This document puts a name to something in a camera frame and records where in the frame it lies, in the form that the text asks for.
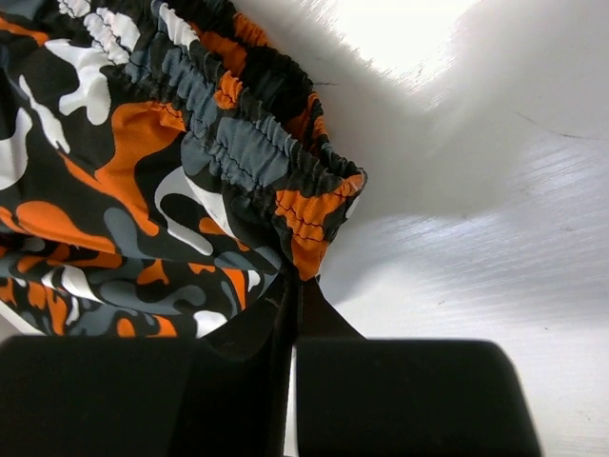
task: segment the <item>clothing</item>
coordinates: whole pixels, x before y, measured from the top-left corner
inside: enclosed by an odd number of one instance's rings
[[[0,0],[0,68],[0,301],[46,334],[202,337],[366,182],[225,0]]]

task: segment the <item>seam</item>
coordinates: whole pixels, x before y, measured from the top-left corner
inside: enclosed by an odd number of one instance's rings
[[[73,14],[74,14],[74,16],[75,16],[76,14],[75,14],[74,10],[73,10],[73,9],[72,9],[72,8],[69,6],[69,4],[66,2],[66,0],[61,0],[61,1],[62,1],[62,3],[64,3],[64,5],[66,5],[67,9],[69,9],[70,11],[72,11],[72,13],[73,13]],[[119,36],[117,36],[117,35],[114,33],[114,31],[112,30],[112,28],[111,28],[111,27],[110,27],[108,24],[106,24],[106,22],[105,22],[105,20],[104,20],[104,17],[103,17],[101,14],[99,14],[97,11],[96,11],[96,12],[94,12],[93,14],[95,14],[96,16],[98,16],[98,17],[99,17],[99,18],[102,20],[102,23],[103,23],[103,24],[107,25],[107,27],[108,27],[108,29],[109,29],[109,33],[110,33],[110,35],[111,35],[111,36],[112,36],[112,37],[113,37],[115,40],[117,40],[117,44],[118,44],[118,40],[119,40],[119,38],[120,38],[120,37],[119,37]],[[93,37],[93,36],[90,34],[90,31],[89,31],[89,30],[87,30],[87,31],[88,31],[89,36],[91,36],[91,39],[92,39],[94,42],[98,43],[98,44],[101,46],[101,51],[102,51],[102,52],[104,53],[104,55],[107,57],[107,59],[109,60],[109,62],[110,62],[110,63],[112,63],[112,64],[113,64],[115,67],[120,67],[120,65],[119,65],[119,64],[117,64],[115,61],[113,61],[113,60],[112,60],[112,59],[109,57],[109,51],[107,51],[107,50],[104,48],[103,43],[101,43],[99,40],[95,39],[95,38],[94,38],[94,37]],[[170,37],[168,36],[168,34],[167,34],[167,33],[165,33],[165,32],[164,32],[164,31],[162,31],[162,30],[158,30],[158,29],[157,29],[157,31],[158,31],[159,33],[163,34],[163,35],[164,35],[166,38],[168,38],[168,39],[169,39],[169,41],[171,41],[171,40],[170,40]],[[185,57],[185,58],[189,58],[189,55],[187,54],[187,52],[186,52],[186,51],[184,51],[184,49],[183,49],[181,46],[176,46],[176,45],[175,45],[175,43],[173,43],[173,42],[172,42],[172,44],[173,44],[173,45],[174,45],[174,46],[175,46],[177,49],[179,49],[179,50],[180,50],[180,53],[181,53],[181,55],[182,55],[183,57]],[[160,82],[159,78],[157,78],[157,77],[156,77],[156,76],[155,76],[155,75],[154,75],[154,74],[153,74],[153,73],[152,73],[152,72],[151,72],[151,71],[150,71],[150,70],[149,70],[147,67],[145,67],[145,66],[143,66],[143,65],[136,64],[135,62],[133,62],[133,61],[131,60],[132,54],[131,54],[131,53],[129,53],[129,52],[128,52],[128,50],[125,50],[125,48],[123,48],[123,47],[122,47],[120,44],[118,44],[118,46],[120,46],[120,47],[121,47],[121,48],[122,48],[122,49],[123,49],[125,52],[127,52],[127,53],[128,53],[128,55],[129,55],[129,59],[128,59],[128,61],[127,61],[127,63],[126,63],[125,65],[127,65],[127,64],[131,64],[131,65],[135,66],[136,68],[139,68],[139,69],[142,69],[142,70],[146,70],[146,71],[149,73],[149,77],[150,77],[150,78],[151,78],[151,79],[152,79],[152,80],[153,80],[153,81],[154,81],[154,82],[155,82],[157,85],[160,85],[160,84],[161,84],[161,82]],[[192,70],[199,70],[199,69],[197,69],[197,68],[194,66],[194,64],[192,63],[192,61],[189,61],[189,62],[188,62],[188,64],[189,64],[189,66],[190,66],[190,68],[191,68]],[[172,114],[171,112],[169,112],[169,110],[168,110],[168,108],[167,108],[167,107],[163,106],[163,108],[164,108],[164,109],[165,109],[165,110],[166,110],[166,111],[167,111],[169,114],[171,114],[171,115],[173,115],[174,117],[178,118],[178,116],[176,116],[176,115]],[[201,124],[204,124],[203,119],[198,118],[198,117],[195,117],[195,116],[193,116],[193,117],[194,117],[194,120],[195,120],[195,121],[197,121],[197,122],[199,122],[199,123],[201,123]],[[266,139],[266,141],[268,142],[268,144],[269,144],[270,146],[272,146],[272,147],[273,147],[273,148],[274,148],[276,151],[280,152],[281,154],[287,155],[287,154],[285,153],[285,151],[284,151],[284,150],[280,149],[278,146],[276,146],[274,143],[272,143],[271,139],[270,139],[270,138],[267,136],[267,133],[265,133],[263,130],[261,130],[260,128],[258,128],[258,126],[256,125],[256,123],[255,123],[254,121],[252,121],[251,119],[246,119],[246,120],[247,120],[247,121],[248,121],[248,122],[249,122],[249,123],[252,125],[252,127],[254,128],[254,130],[256,130],[256,131],[258,131],[259,133],[261,133],[261,134],[262,134],[262,136],[263,136],[263,137]],[[211,127],[211,126],[206,126],[206,125],[204,124],[204,125],[203,125],[202,130],[203,130],[205,133],[208,133],[208,132],[209,132],[210,127]],[[198,135],[198,134],[197,134],[197,133],[194,131],[194,129],[190,129],[189,131],[191,131],[191,132],[192,132],[192,134],[195,136],[195,138],[197,138],[197,139],[198,139],[200,142],[203,142],[203,141],[205,140],[205,139],[204,139],[204,138],[202,138],[200,135]],[[260,182],[259,182],[259,181],[258,181],[258,180],[257,180],[257,179],[256,179],[256,178],[255,178],[255,177],[254,177],[254,176],[253,176],[253,175],[252,175],[252,174],[251,174],[251,173],[250,173],[250,172],[249,172],[247,169],[244,169],[244,168],[241,166],[241,164],[240,164],[240,163],[239,163],[239,162],[238,162],[238,161],[237,161],[235,158],[233,158],[233,157],[232,157],[232,156],[229,154],[229,149],[228,149],[228,147],[227,147],[227,146],[225,146],[225,145],[224,145],[224,144],[223,144],[223,143],[222,143],[220,140],[218,140],[218,138],[217,138],[217,136],[216,136],[216,135],[214,135],[213,133],[211,133],[211,134],[209,135],[209,138],[210,138],[210,139],[211,139],[211,140],[212,140],[212,141],[213,141],[213,142],[214,142],[214,143],[215,143],[217,146],[219,146],[220,148],[222,148],[222,149],[224,149],[224,150],[225,150],[225,157],[226,157],[226,158],[228,158],[230,161],[232,161],[232,162],[233,162],[233,163],[234,163],[234,164],[237,166],[237,168],[238,168],[239,170],[241,170],[243,173],[245,173],[245,174],[246,174],[246,175],[247,175],[247,176],[248,176],[248,177],[249,177],[249,178],[252,180],[252,182],[254,183],[254,185],[256,186],[256,188],[258,188],[258,189],[264,189],[264,186],[262,186],[262,185],[260,184]],[[216,157],[216,155],[217,155],[217,154],[208,154],[208,155],[209,155],[209,157],[210,157],[212,160],[214,160],[214,162],[215,162],[216,164],[218,164],[218,165],[220,166],[220,169],[223,171],[223,172],[222,172],[222,174],[223,174],[225,177],[228,177],[228,175],[226,174],[226,171],[225,171],[225,170],[224,170],[224,168],[222,167],[222,163],[220,162],[220,159],[219,159],[218,157]],[[342,204],[344,201],[346,201],[346,198],[347,198],[347,197],[346,197],[346,196],[344,196],[344,195],[342,195],[341,193],[339,193],[339,192],[338,192],[338,191],[336,191],[336,190],[333,190],[332,192],[329,192],[329,193],[331,193],[331,194],[333,194],[333,195],[336,195],[337,197],[341,198],[341,200],[342,200],[341,204]],[[294,216],[295,216],[295,218],[296,218],[296,220],[297,220],[297,221],[299,221],[301,224],[303,224],[303,225],[305,225],[305,226],[308,226],[308,227],[316,227],[316,228],[322,228],[322,229],[323,229],[323,226],[322,226],[322,225],[319,225],[319,224],[314,224],[314,223],[310,223],[310,222],[306,221],[305,219],[300,218],[300,217],[298,216],[298,214],[296,213],[296,210],[295,210],[295,209],[292,209],[292,208],[286,208],[286,207],[282,206],[282,205],[281,205],[281,201],[280,201],[278,198],[275,198],[275,204],[276,204],[276,205],[277,205],[279,208],[282,208],[283,210],[293,212],[293,213],[294,213]],[[315,239],[315,238],[307,238],[307,237],[303,237],[302,235],[300,235],[300,233],[297,233],[297,232],[295,232],[294,230],[292,230],[292,234],[293,234],[293,236],[296,236],[296,237],[298,237],[298,238],[300,238],[300,239],[303,239],[303,240],[316,241],[316,242],[318,242],[318,243],[323,241],[323,240],[318,240],[318,239]]]

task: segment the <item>gathered fabric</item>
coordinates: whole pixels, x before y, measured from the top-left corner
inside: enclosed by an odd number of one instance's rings
[[[46,334],[202,337],[366,182],[226,0],[0,0],[0,68],[0,301]]]

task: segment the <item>white surface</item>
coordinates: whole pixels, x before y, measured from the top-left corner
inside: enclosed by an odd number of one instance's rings
[[[609,2],[236,3],[370,174],[328,299],[367,336],[498,342],[546,455],[609,455]]]

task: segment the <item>scratch mark on surface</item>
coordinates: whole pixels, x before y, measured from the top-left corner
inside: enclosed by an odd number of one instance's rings
[[[607,141],[606,138],[597,138],[594,136],[572,135],[570,133],[563,133],[561,131],[549,129],[548,127],[541,125],[539,122],[535,121],[534,119],[531,119],[530,117],[522,114],[521,112],[517,112],[517,111],[512,111],[512,112],[514,114],[516,114],[520,119],[524,119],[525,121],[527,121],[529,124],[533,124],[535,127],[539,128],[539,129],[547,131],[548,133],[552,133],[553,135],[560,136],[562,138],[570,138],[572,140]]]

